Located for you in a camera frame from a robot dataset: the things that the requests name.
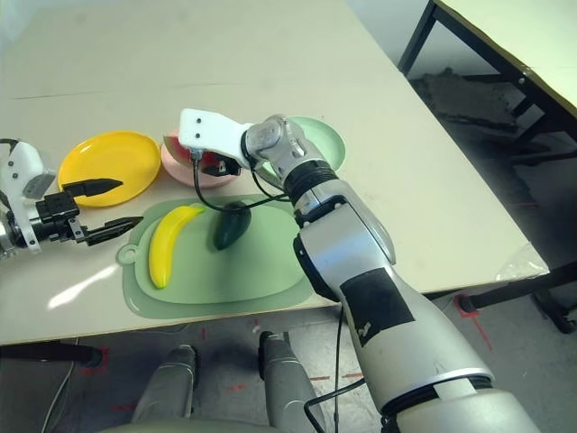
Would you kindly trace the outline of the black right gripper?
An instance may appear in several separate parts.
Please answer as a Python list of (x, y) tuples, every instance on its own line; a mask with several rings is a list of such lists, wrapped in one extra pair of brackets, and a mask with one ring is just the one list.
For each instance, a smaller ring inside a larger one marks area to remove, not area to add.
[(201, 171), (205, 175), (239, 176), (241, 174), (242, 167), (235, 159), (219, 153), (216, 154), (216, 159), (217, 165), (205, 165), (202, 168)]

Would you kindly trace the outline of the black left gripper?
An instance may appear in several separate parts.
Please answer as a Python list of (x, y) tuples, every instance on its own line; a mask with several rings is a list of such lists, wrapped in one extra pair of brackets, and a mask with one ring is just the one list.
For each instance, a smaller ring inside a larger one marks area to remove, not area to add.
[(115, 239), (135, 228), (142, 216), (121, 217), (99, 228), (84, 230), (79, 223), (79, 208), (74, 197), (93, 197), (122, 186), (120, 180), (93, 179), (63, 184), (62, 192), (47, 195), (35, 203), (38, 221), (34, 233), (39, 242), (74, 240), (88, 246)]

